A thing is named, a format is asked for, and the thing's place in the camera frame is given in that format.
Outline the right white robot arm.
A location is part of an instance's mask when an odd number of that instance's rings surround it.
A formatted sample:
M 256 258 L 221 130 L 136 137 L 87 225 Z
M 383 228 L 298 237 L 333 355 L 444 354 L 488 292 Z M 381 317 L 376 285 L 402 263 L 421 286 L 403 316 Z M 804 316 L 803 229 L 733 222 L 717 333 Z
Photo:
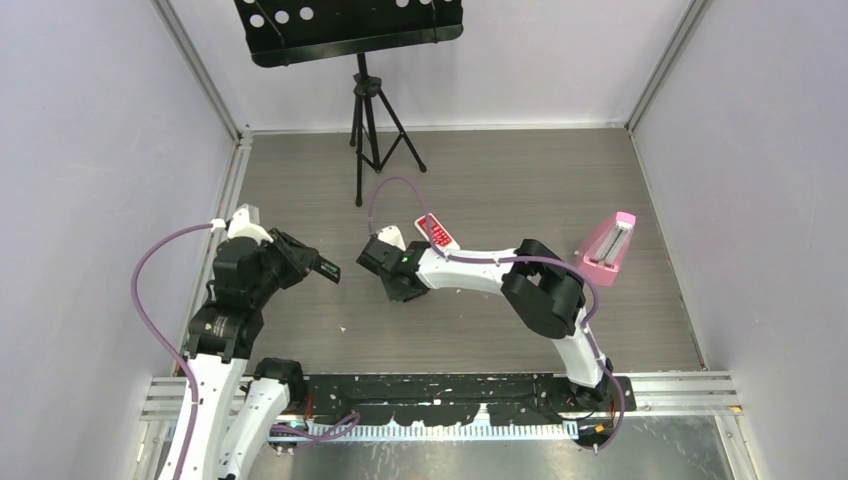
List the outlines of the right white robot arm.
M 599 307 L 597 288 L 543 243 L 525 239 L 500 251 L 440 249 L 379 233 L 370 236 L 357 262 L 380 278 L 394 302 L 440 289 L 504 298 L 529 330 L 553 342 L 577 406 L 596 410 L 610 398 L 612 366 L 589 326 Z

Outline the black remote control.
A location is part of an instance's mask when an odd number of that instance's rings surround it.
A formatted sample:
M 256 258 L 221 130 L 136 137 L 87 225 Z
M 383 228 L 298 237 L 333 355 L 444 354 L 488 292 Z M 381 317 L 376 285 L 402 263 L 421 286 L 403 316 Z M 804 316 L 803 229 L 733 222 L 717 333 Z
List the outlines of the black remote control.
M 322 256 L 317 256 L 312 263 L 312 269 L 323 276 L 324 278 L 330 280 L 335 284 L 339 284 L 341 280 L 341 269 L 336 264 L 331 261 L 325 259 Z

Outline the white remote control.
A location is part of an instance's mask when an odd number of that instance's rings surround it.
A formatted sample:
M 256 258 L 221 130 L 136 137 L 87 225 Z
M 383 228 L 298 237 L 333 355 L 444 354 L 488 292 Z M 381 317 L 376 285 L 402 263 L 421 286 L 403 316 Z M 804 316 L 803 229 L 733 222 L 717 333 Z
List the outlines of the white remote control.
M 461 249 L 460 244 L 432 213 L 427 213 L 416 219 L 414 226 L 425 240 L 430 241 L 439 250 Z

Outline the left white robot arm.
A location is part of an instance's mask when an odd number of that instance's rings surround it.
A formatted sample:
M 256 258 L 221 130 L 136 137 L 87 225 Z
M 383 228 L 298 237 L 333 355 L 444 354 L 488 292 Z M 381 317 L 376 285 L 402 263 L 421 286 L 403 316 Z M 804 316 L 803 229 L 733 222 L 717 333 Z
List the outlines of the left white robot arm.
M 223 241 L 213 261 L 207 299 L 188 324 L 184 395 L 162 479 L 245 479 L 276 418 L 307 398 L 302 366 L 265 358 L 243 406 L 230 414 L 263 328 L 263 308 L 280 290 L 323 271 L 319 251 L 277 229 L 260 239 Z

